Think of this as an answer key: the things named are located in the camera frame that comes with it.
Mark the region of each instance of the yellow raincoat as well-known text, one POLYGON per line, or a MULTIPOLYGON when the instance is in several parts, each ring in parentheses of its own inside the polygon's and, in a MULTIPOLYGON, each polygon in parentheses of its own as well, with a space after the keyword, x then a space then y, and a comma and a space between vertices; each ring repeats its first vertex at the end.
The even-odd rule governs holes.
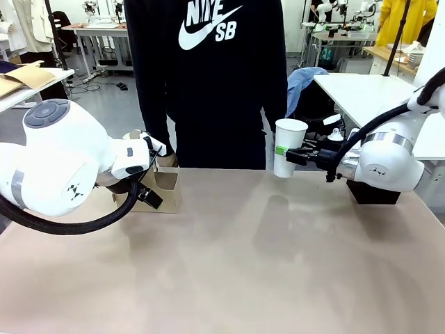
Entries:
MULTIPOLYGON (((401 24, 405 0, 384 0, 380 14, 380 32, 375 45, 385 46, 396 41, 398 27, 401 24)), ((435 0, 411 0, 410 10, 403 29, 401 42, 412 44, 419 37, 422 26, 428 23, 437 12, 435 0)))

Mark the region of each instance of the sleeve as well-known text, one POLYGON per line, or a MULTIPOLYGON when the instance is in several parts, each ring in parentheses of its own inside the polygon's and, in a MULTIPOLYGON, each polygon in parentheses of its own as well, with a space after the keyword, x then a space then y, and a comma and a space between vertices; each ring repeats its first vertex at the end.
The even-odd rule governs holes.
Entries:
POLYGON ((173 153, 167 128, 164 45, 156 33, 156 0, 126 0, 125 16, 145 129, 173 153))
POLYGON ((270 129, 287 110, 287 66, 281 0, 265 0, 267 23, 263 22, 261 51, 261 99, 270 129))
POLYGON ((382 26, 389 13, 391 12, 392 0, 383 0, 382 9, 380 9, 380 25, 382 26))
POLYGON ((0 33, 8 33, 9 27, 12 23, 0 22, 0 33))
POLYGON ((435 0, 427 0, 426 1, 426 7, 425 7, 425 15, 423 16, 423 22, 422 26, 427 24, 430 20, 436 16, 437 13, 437 3, 435 0))

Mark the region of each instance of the blue cloth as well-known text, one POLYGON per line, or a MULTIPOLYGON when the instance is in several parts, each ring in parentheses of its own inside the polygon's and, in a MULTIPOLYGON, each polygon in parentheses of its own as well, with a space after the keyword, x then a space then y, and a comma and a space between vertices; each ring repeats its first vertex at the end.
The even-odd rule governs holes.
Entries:
POLYGON ((314 80, 314 75, 318 74, 327 75, 329 73, 321 67, 305 67, 293 71, 289 78, 287 78, 286 118, 288 118, 297 108, 301 91, 308 87, 312 80, 314 80))

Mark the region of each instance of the person's hand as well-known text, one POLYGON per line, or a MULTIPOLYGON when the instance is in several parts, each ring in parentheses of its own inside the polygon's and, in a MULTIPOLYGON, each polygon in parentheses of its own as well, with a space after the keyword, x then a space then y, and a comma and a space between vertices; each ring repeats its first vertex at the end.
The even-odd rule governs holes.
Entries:
POLYGON ((178 158, 175 153, 166 157, 158 157, 157 162, 159 167, 178 167, 178 158))

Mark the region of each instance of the metal ring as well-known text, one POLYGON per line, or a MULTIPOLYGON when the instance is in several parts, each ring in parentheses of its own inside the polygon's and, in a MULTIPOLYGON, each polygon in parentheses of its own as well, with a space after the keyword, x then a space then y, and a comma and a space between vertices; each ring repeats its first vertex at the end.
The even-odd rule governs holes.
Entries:
POLYGON ((405 148, 410 154, 412 154, 414 149, 414 145, 405 137, 391 132, 378 132, 375 134, 370 134, 366 137, 364 143, 366 144, 369 141, 387 141, 389 143, 395 143, 405 148))

